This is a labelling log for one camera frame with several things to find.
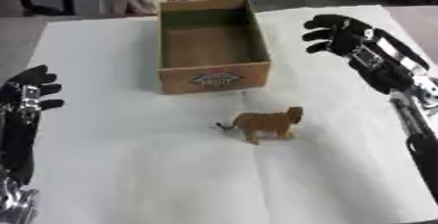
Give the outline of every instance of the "tiger head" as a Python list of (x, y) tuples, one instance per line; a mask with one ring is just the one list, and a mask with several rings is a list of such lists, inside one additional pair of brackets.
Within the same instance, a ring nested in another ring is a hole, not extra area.
[(303, 117), (304, 110), (301, 107), (291, 107), (287, 110), (287, 117), (290, 120), (290, 123), (297, 124), (301, 121)]

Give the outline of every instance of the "tiger leg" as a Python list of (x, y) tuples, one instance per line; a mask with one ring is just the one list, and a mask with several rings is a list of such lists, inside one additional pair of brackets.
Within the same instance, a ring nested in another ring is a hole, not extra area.
[(255, 131), (252, 129), (245, 129), (243, 130), (244, 135), (246, 136), (246, 141), (248, 141), (251, 144), (259, 145), (259, 139), (255, 136)]
[(279, 136), (280, 138), (285, 138), (285, 139), (293, 139), (295, 138), (295, 135), (292, 133), (292, 131), (290, 130), (279, 130), (277, 131), (277, 136)]

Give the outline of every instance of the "black glove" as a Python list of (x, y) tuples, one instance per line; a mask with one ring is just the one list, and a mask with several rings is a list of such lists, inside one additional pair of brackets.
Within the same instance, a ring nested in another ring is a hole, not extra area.
[[(33, 85), (40, 89), (40, 96), (56, 94), (61, 84), (54, 83), (57, 76), (48, 73), (47, 66), (38, 66), (16, 75), (0, 89), (0, 105), (11, 105), (6, 111), (2, 143), (0, 144), (0, 163), (9, 175), (21, 184), (28, 184), (33, 174), (33, 142), (39, 123), (39, 115), (32, 123), (24, 122), (16, 109), (22, 100), (22, 87)], [(63, 100), (40, 101), (42, 111), (59, 108)]]
[[(303, 35), (304, 41), (325, 40), (307, 48), (308, 53), (330, 51), (341, 57), (349, 57), (359, 46), (365, 45), (379, 54), (383, 63), (377, 69), (370, 69), (356, 59), (349, 65), (355, 69), (375, 90), (389, 94), (391, 89), (404, 91), (413, 85), (411, 72), (397, 60), (388, 56), (376, 45), (375, 39), (385, 38), (399, 53), (418, 63), (425, 69), (428, 64), (407, 45), (386, 31), (372, 28), (356, 19), (339, 15), (318, 15), (304, 24), (306, 29), (316, 29)], [(367, 40), (366, 30), (373, 29), (373, 39)]]

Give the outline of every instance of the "table surface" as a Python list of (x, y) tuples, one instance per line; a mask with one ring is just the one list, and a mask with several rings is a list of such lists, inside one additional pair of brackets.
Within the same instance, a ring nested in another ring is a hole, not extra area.
[[(432, 42), (438, 29), (435, 23), (438, 9), (434, 7), (386, 9), (424, 52), (438, 63), (438, 46)], [(0, 79), (6, 80), (26, 67), (47, 22), (71, 20), (81, 20), (81, 18), (0, 19)]]

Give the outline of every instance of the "plastic tiger figurine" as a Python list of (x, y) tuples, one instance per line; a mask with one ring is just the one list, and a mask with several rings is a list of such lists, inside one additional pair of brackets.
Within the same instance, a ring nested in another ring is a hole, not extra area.
[(259, 139), (256, 136), (257, 131), (274, 132), (281, 138), (294, 138), (293, 133), (289, 130), (291, 124), (301, 121), (303, 108), (289, 108), (287, 112), (280, 113), (242, 113), (236, 117), (232, 126), (224, 126), (216, 123), (224, 131), (233, 128), (239, 128), (246, 136), (249, 143), (258, 145)]

